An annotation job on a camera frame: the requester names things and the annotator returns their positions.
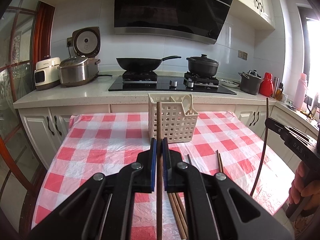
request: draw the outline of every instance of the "wall socket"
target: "wall socket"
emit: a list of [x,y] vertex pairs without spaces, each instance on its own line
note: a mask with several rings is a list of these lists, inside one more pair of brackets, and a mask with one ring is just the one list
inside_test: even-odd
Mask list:
[[70,44],[69,47],[73,47],[73,39],[72,39],[72,37],[67,38],[67,47],[68,47],[68,44]]
[[241,50],[238,50],[238,57],[242,58],[244,60],[247,60],[248,59],[248,53],[246,53],[244,51],[241,51]]

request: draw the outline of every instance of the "black cabinet handle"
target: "black cabinet handle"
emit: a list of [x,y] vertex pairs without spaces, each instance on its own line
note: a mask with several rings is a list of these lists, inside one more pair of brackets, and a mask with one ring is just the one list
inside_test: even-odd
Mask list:
[[57,117],[56,117],[56,116],[54,116],[54,121],[56,122],[56,130],[58,131],[58,133],[60,134],[60,136],[62,136],[62,132],[60,132],[59,129],[58,129]]
[[48,121],[48,129],[52,133],[52,135],[54,135],[54,132],[50,129],[50,126],[49,126],[49,117],[48,116],[47,116],[47,121]]
[[256,120],[256,122],[253,125],[255,125],[257,123],[257,121],[259,121],[259,113],[260,112],[258,112],[258,119]]
[[252,123],[254,122],[254,120],[256,119],[256,112],[254,112],[253,113],[253,121],[252,121]]

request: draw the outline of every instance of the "finger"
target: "finger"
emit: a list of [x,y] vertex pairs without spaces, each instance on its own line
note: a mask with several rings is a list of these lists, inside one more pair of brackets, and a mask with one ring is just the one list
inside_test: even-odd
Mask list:
[[298,204],[299,201],[300,201],[301,195],[300,195],[300,192],[294,186],[294,181],[292,182],[291,196],[292,196],[292,199],[293,199],[294,203]]
[[301,191],[301,196],[306,197],[318,193],[320,193],[320,180],[314,180]]
[[302,178],[304,177],[304,174],[305,174],[304,162],[299,163],[299,166],[297,168],[297,172],[300,175],[300,177],[302,177]]
[[320,204],[320,194],[313,195],[307,205],[303,208],[304,210],[310,210],[316,208]]
[[298,171],[296,171],[294,176],[294,186],[299,192],[301,192],[304,189],[304,183],[302,178],[298,174]]
[[293,203],[293,198],[292,198],[292,195],[291,195],[291,188],[289,189],[289,204],[292,204]]

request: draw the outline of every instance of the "pink thermos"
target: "pink thermos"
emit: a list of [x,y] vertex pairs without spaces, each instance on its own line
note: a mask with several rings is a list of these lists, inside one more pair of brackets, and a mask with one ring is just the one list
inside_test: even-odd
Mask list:
[[300,79],[298,80],[296,95],[294,96],[294,101],[292,104],[298,111],[302,109],[302,104],[306,96],[307,89],[307,75],[305,73],[301,73]]

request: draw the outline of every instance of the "red and white checkered tablecloth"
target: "red and white checkered tablecloth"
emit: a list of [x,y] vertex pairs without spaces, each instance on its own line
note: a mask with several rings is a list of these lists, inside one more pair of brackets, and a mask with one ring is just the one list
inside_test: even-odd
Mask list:
[[[201,172],[218,171],[219,150],[225,173],[249,193],[257,174],[263,141],[230,112],[201,112],[192,141],[169,144]],[[148,113],[73,116],[69,133],[42,184],[32,227],[97,172],[110,175],[150,147]],[[294,173],[269,147],[254,199],[274,214],[288,198]],[[169,199],[163,195],[163,239],[180,239]],[[132,239],[156,239],[156,193],[136,194]]]

